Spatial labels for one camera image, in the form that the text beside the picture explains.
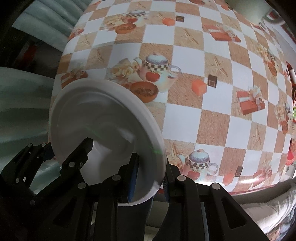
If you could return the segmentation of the white foam bowl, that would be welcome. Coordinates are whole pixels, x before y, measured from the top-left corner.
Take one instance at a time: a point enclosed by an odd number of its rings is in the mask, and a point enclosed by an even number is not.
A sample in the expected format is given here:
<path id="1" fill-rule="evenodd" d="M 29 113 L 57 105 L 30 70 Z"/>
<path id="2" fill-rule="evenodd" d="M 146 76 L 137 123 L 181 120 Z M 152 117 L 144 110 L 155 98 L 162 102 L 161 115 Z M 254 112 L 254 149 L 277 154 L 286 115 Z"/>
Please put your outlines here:
<path id="1" fill-rule="evenodd" d="M 57 95 L 50 111 L 49 138 L 55 157 L 63 163 L 85 139 L 93 147 L 81 173 L 89 185 L 117 174 L 140 157 L 130 205 L 151 199 L 165 176 L 167 156 L 159 125 L 132 92 L 109 80 L 76 80 Z"/>

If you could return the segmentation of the white fabric cushion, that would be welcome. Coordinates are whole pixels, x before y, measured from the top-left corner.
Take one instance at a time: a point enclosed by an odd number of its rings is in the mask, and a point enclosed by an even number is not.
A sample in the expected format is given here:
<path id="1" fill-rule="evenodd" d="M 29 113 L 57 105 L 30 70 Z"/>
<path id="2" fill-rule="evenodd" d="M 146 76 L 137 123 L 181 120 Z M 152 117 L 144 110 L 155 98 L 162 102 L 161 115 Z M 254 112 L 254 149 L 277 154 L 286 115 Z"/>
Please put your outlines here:
<path id="1" fill-rule="evenodd" d="M 295 189 L 265 203 L 242 204 L 269 240 L 283 240 L 295 223 Z"/>

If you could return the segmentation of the teal curtain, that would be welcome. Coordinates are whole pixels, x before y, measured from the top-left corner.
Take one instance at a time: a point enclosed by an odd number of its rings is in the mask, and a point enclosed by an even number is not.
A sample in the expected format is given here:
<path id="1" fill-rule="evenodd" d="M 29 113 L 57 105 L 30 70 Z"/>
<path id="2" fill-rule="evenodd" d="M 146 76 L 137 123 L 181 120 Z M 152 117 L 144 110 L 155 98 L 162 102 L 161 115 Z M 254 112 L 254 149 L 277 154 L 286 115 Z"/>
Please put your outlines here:
<path id="1" fill-rule="evenodd" d="M 1 1 L 1 167 L 48 140 L 58 64 L 90 1 Z"/>

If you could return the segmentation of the pale green mug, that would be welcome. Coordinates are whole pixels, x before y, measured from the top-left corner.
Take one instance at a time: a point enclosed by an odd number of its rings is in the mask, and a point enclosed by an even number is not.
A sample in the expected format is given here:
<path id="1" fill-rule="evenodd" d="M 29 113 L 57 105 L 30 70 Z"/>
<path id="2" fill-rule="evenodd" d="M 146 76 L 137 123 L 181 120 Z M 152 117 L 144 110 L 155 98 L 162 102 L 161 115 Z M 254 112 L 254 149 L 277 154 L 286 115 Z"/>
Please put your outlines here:
<path id="1" fill-rule="evenodd" d="M 253 24 L 264 21 L 279 25 L 284 23 L 283 17 L 273 8 L 268 1 L 264 0 L 226 0 L 227 5 L 234 11 L 243 15 Z"/>

